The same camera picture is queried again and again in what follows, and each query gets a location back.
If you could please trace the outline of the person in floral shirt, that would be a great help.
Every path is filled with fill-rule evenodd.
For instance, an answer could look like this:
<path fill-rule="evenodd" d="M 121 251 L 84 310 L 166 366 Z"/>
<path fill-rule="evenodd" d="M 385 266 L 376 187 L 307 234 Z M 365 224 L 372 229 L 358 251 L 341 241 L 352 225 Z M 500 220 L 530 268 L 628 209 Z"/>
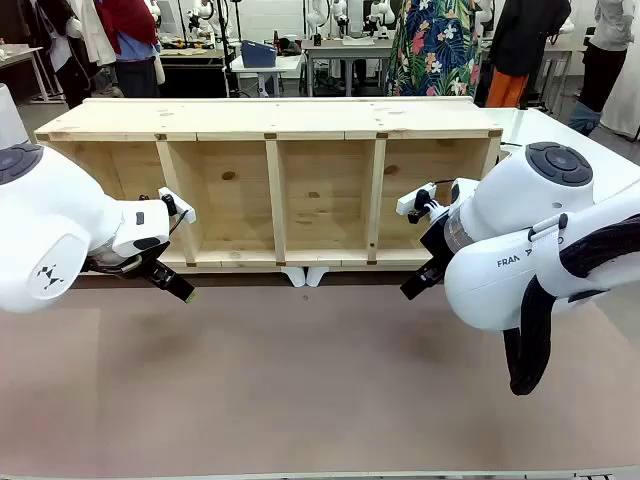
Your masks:
<path fill-rule="evenodd" d="M 475 95 L 480 74 L 478 0 L 403 0 L 387 96 Z"/>

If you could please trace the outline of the person in black jacket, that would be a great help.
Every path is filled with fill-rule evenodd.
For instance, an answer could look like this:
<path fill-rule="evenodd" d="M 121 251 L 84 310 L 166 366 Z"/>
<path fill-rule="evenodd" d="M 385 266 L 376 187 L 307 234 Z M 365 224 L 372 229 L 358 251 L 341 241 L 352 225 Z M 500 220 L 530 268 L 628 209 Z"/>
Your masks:
<path fill-rule="evenodd" d="M 570 13 L 570 0 L 505 0 L 489 53 L 487 108 L 520 105 L 547 38 L 559 33 Z"/>

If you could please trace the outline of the person in white coat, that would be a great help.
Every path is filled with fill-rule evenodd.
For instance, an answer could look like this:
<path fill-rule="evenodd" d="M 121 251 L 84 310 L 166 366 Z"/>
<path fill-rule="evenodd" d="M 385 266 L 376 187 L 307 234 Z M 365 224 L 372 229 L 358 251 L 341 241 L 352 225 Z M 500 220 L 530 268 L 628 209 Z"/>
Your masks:
<path fill-rule="evenodd" d="M 38 0 L 48 30 L 48 55 L 70 109 L 95 91 L 94 77 L 115 62 L 96 0 Z"/>

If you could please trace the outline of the person in grey shirt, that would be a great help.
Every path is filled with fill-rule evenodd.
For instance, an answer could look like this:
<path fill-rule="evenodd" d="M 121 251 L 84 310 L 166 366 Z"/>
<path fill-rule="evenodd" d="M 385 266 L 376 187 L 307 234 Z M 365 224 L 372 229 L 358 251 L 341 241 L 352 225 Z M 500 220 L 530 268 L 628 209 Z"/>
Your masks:
<path fill-rule="evenodd" d="M 640 126 L 640 0 L 597 0 L 583 56 L 584 79 L 568 126 L 590 136 L 599 125 L 625 135 Z"/>

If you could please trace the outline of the light wooden shelf unit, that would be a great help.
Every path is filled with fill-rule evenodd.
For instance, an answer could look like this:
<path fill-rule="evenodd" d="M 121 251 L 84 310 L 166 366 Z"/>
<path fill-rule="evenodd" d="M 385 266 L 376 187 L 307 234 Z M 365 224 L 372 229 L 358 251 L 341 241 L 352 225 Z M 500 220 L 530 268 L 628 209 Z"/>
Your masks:
<path fill-rule="evenodd" d="M 407 270 L 429 258 L 397 200 L 479 179 L 502 131 L 468 98 L 90 99 L 35 131 L 120 200 L 196 210 L 163 255 L 188 273 Z"/>

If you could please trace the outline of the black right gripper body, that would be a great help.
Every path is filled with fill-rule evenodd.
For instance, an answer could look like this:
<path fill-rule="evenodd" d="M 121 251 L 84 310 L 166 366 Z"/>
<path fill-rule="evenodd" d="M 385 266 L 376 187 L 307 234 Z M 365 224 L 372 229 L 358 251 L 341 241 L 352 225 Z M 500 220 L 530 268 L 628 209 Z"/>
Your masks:
<path fill-rule="evenodd" d="M 419 276 L 424 281 L 441 281 L 454 256 L 445 239 L 446 222 L 446 219 L 435 221 L 420 239 L 422 245 L 431 254 L 430 260 L 419 269 Z"/>

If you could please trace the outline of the white side table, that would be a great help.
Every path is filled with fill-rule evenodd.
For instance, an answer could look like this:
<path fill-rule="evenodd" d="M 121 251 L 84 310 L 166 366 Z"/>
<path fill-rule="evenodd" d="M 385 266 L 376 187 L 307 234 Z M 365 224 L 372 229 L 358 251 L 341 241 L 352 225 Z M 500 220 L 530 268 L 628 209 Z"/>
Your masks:
<path fill-rule="evenodd" d="M 569 146 L 582 154 L 594 170 L 595 202 L 640 181 L 640 166 L 538 110 L 489 108 L 484 113 L 503 130 L 502 151 L 512 152 L 518 145 L 545 141 Z"/>

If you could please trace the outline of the person in red vest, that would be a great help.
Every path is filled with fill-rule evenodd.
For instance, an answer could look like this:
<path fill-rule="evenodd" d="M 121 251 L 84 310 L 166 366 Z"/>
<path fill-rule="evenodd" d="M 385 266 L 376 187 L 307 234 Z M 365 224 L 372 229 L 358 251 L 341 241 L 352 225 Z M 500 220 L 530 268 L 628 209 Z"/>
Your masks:
<path fill-rule="evenodd" d="M 157 98 L 156 22 L 145 0 L 94 0 L 115 53 L 115 73 L 125 98 Z"/>

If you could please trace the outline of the blue plastic bin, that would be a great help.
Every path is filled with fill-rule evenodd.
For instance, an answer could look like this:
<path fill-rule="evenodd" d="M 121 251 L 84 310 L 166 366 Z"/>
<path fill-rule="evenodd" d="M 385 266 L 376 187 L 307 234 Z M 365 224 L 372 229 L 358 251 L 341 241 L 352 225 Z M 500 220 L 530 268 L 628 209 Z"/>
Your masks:
<path fill-rule="evenodd" d="M 271 69 L 276 65 L 277 49 L 272 45 L 243 40 L 241 56 L 247 69 Z"/>

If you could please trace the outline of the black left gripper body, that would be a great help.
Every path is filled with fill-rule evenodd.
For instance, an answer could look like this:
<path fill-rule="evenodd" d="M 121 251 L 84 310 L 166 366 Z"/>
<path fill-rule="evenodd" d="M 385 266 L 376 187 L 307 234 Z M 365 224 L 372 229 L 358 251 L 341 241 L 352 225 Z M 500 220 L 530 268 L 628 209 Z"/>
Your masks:
<path fill-rule="evenodd" d="M 176 273 L 158 260 L 153 253 L 142 253 L 135 257 L 128 268 L 128 278 L 142 278 L 160 290 L 168 290 Z"/>

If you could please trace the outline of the grey lab table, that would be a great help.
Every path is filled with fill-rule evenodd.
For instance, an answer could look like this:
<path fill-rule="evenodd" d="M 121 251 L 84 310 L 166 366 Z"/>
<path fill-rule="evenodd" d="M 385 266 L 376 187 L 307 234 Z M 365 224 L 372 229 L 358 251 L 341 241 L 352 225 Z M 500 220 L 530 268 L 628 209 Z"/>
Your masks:
<path fill-rule="evenodd" d="M 393 46 L 392 39 L 366 37 L 367 43 L 357 43 L 352 39 L 347 43 L 343 40 L 321 40 L 315 45 L 313 40 L 305 39 L 301 42 L 301 49 L 306 57 L 306 86 L 307 95 L 314 96 L 314 61 L 339 60 L 345 62 L 345 95 L 353 93 L 353 65 L 355 60 L 377 59 L 382 62 L 382 71 L 388 69 L 388 62 Z"/>

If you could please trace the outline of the small white table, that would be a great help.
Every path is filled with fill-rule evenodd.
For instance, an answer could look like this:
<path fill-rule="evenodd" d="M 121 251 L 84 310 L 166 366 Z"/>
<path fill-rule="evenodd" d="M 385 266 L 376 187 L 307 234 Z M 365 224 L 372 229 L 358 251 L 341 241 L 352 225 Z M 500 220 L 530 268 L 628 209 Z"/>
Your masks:
<path fill-rule="evenodd" d="M 241 57 L 234 59 L 230 64 L 230 70 L 238 75 L 255 75 L 258 79 L 258 93 L 261 98 L 269 98 L 270 94 L 266 89 L 269 78 L 273 82 L 273 96 L 280 97 L 279 76 L 283 73 L 295 73 L 300 69 L 305 56 L 277 56 L 272 67 L 246 67 Z"/>

